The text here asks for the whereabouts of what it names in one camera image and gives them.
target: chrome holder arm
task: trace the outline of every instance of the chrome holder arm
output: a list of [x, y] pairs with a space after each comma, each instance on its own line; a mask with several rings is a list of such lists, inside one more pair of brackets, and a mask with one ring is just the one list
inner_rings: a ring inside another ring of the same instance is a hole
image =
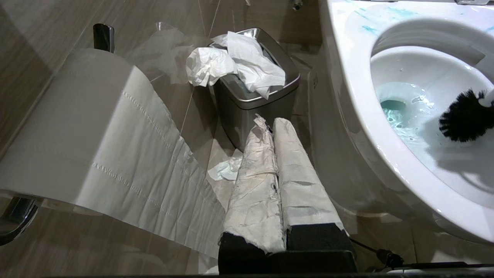
[[14, 197], [0, 217], [0, 245], [13, 241], [33, 221], [40, 200]]

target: trash can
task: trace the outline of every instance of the trash can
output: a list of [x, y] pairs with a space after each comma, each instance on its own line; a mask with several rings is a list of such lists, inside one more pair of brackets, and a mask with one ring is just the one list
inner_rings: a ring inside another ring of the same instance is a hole
[[[256, 38], [264, 55], [286, 73], [285, 85], [272, 86], [268, 100], [258, 93], [249, 92], [234, 74], [221, 77], [212, 86], [221, 125], [233, 145], [243, 152], [247, 135], [254, 126], [256, 114], [266, 119], [269, 126], [273, 126], [275, 118], [290, 119], [300, 74], [290, 57], [264, 30], [251, 28], [237, 34]], [[222, 48], [215, 43], [210, 44], [209, 47]]]

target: black bristles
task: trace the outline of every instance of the black bristles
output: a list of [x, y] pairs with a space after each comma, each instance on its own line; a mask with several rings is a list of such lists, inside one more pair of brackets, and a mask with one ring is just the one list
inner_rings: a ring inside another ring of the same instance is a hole
[[439, 130], [453, 141], [474, 141], [494, 127], [494, 106], [483, 107], [472, 89], [461, 93], [439, 119]]

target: toilet bowl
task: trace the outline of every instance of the toilet bowl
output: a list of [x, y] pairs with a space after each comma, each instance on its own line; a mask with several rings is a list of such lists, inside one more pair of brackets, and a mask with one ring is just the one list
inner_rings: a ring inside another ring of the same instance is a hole
[[313, 160], [331, 198], [494, 243], [494, 131], [456, 143], [439, 117], [494, 88], [494, 7], [320, 0], [309, 77]]

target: toilet paper holder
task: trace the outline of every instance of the toilet paper holder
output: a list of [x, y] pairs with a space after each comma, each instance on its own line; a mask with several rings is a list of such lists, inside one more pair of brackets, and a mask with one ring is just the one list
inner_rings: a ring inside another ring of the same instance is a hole
[[[115, 52], [115, 29], [106, 24], [93, 25], [94, 48]], [[42, 198], [13, 197], [0, 217], [0, 246], [13, 241], [33, 221]]]

